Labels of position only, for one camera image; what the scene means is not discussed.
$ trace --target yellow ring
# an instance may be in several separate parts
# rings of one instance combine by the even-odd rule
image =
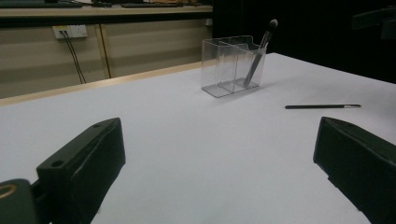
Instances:
[[[0,190],[1,189],[8,189],[8,191],[0,194],[0,199],[6,198],[8,195],[11,195],[12,193],[14,193],[15,190],[17,190],[17,186],[14,184],[9,184],[9,185],[0,186]]]

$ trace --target brush handle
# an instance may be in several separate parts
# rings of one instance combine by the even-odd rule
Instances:
[[[250,81],[253,78],[254,72],[256,71],[257,66],[259,66],[261,59],[262,59],[262,55],[260,53],[257,53],[256,57],[254,57],[253,64],[251,65],[250,70],[248,71],[247,77],[245,78],[245,81],[244,81],[245,88],[247,88],[248,85],[250,84]]]
[[[247,88],[250,84],[251,79],[253,78],[254,72],[256,72],[257,66],[259,66],[260,60],[262,59],[262,55],[265,53],[265,49],[267,48],[268,42],[272,37],[272,32],[265,32],[264,36],[262,37],[262,42],[260,43],[259,51],[257,52],[256,56],[254,57],[253,64],[251,65],[247,77],[244,81],[244,87]]]

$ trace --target wall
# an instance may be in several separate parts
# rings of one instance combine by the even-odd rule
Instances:
[[[205,20],[101,26],[104,41],[99,25],[72,39],[87,82],[199,62],[202,40],[211,38]],[[52,27],[0,29],[0,98],[73,85],[79,78],[72,55]]]
[[[73,39],[87,81],[105,78],[93,26]],[[79,84],[72,55],[51,27],[0,30],[0,98]]]

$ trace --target makeup brush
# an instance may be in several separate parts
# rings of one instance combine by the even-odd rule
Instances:
[[[257,66],[260,63],[260,60],[262,59],[262,53],[265,53],[265,50],[268,46],[268,43],[270,42],[270,39],[277,27],[277,20],[271,20],[270,23],[268,24],[268,29],[265,32],[264,36],[262,37],[262,43],[260,44],[260,47],[258,49],[258,53],[256,54],[256,57],[254,57],[253,64],[250,67],[250,70],[247,74],[247,77],[245,78],[244,81],[244,87],[247,88],[251,79],[253,78],[254,72],[256,71]]]

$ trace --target black cable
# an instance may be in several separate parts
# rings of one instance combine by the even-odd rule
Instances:
[[[69,47],[69,50],[70,50],[70,52],[72,54],[73,61],[75,63],[75,67],[76,67],[77,72],[78,72],[78,77],[79,77],[80,83],[81,84],[82,83],[87,83],[87,81],[85,80],[84,75],[82,74],[81,68],[79,67],[78,57],[77,57],[77,54],[76,54],[76,52],[75,52],[75,50],[73,48],[73,45],[72,45],[72,43],[70,41],[69,35],[67,34],[66,31],[60,31],[60,32],[61,32],[62,36],[64,37],[64,40],[66,41],[67,47]]]
[[[82,74],[81,68],[79,67],[78,57],[77,57],[77,54],[76,54],[76,52],[75,52],[75,50],[74,50],[74,48],[73,48],[72,41],[70,40],[70,37],[69,37],[69,35],[67,34],[67,32],[65,32],[65,34],[66,34],[66,41],[69,42],[70,48],[71,48],[71,50],[73,51],[72,54],[74,54],[74,57],[76,58],[77,69],[78,69],[78,71],[79,71],[79,74],[81,75],[82,79],[84,80],[84,83],[87,83],[87,81],[85,80],[84,75]]]
[[[78,67],[77,67],[75,55],[73,54],[73,51],[72,51],[72,49],[71,49],[70,46],[69,46],[69,42],[67,42],[66,35],[64,34],[64,31],[60,31],[60,33],[61,33],[61,35],[64,37],[64,41],[66,42],[67,47],[69,47],[70,53],[72,54],[72,57],[73,57],[73,61],[74,61],[75,67],[76,67],[77,72],[78,72],[79,82],[82,84],[82,79],[81,79],[81,75],[79,74],[79,71],[78,71]]]

